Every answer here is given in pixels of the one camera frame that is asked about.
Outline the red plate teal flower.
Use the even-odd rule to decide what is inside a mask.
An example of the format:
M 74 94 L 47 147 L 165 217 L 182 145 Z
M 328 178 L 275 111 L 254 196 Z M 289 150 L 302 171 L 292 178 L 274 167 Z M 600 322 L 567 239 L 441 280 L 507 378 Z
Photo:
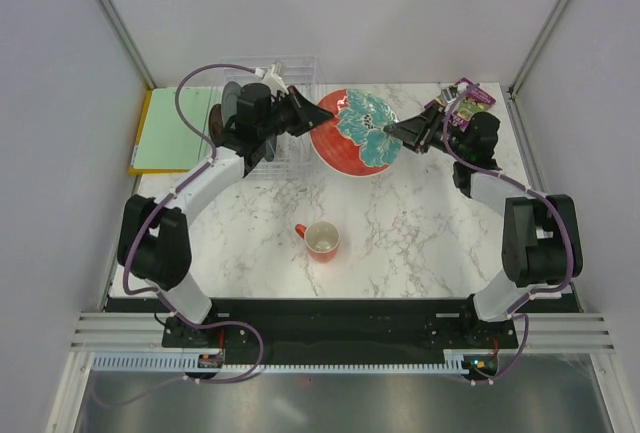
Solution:
M 333 119 L 313 129 L 311 144 L 333 170 L 364 178 L 388 169 L 398 158 L 402 142 L 384 131 L 398 121 L 395 111 L 373 93 L 343 88 L 323 97 L 319 106 Z

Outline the dark red floral plate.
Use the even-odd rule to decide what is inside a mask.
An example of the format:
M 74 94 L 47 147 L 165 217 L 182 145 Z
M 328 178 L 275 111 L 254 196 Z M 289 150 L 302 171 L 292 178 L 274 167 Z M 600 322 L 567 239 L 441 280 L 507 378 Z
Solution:
M 208 133 L 214 145 L 216 147 L 220 147 L 223 143 L 225 134 L 222 105 L 220 103 L 215 104 L 209 112 Z

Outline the dark teal blossom plate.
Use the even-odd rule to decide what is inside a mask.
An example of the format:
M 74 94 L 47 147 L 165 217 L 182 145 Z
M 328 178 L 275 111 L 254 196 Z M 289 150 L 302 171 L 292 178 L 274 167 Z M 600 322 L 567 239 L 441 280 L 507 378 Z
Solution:
M 272 162 L 277 153 L 277 137 L 275 135 L 269 137 L 263 145 L 262 159 L 266 162 Z

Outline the grey-teal plate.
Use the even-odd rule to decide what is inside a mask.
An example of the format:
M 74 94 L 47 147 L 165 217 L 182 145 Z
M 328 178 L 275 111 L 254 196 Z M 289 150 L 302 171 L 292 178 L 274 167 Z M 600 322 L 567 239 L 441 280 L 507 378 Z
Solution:
M 226 124 L 233 116 L 237 114 L 237 102 L 241 94 L 241 86 L 235 82 L 228 82 L 221 95 L 221 117 L 223 123 Z

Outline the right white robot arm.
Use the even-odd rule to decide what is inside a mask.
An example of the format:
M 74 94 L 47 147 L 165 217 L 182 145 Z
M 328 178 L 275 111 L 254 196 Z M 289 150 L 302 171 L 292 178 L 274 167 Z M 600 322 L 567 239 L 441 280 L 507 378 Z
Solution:
M 503 218 L 502 268 L 468 299 L 471 312 L 458 321 L 467 345 L 483 345 L 494 334 L 493 322 L 511 319 L 528 301 L 559 298 L 580 274 L 582 253 L 575 206 L 567 195 L 547 195 L 508 177 L 494 150 L 500 120 L 476 113 L 461 129 L 437 107 L 383 128 L 414 153 L 437 149 L 454 159 L 453 183 L 465 197 Z

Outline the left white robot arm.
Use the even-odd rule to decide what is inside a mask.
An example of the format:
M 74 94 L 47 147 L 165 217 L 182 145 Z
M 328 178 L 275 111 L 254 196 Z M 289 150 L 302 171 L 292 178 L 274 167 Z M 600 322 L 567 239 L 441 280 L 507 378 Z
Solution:
M 213 150 L 161 197 L 136 194 L 124 207 L 117 261 L 147 283 L 185 321 L 185 335 L 208 346 L 219 335 L 212 302 L 190 272 L 189 228 L 228 187 L 248 176 L 282 134 L 304 135 L 333 119 L 296 87 L 274 92 L 263 83 L 225 85 L 204 134 Z

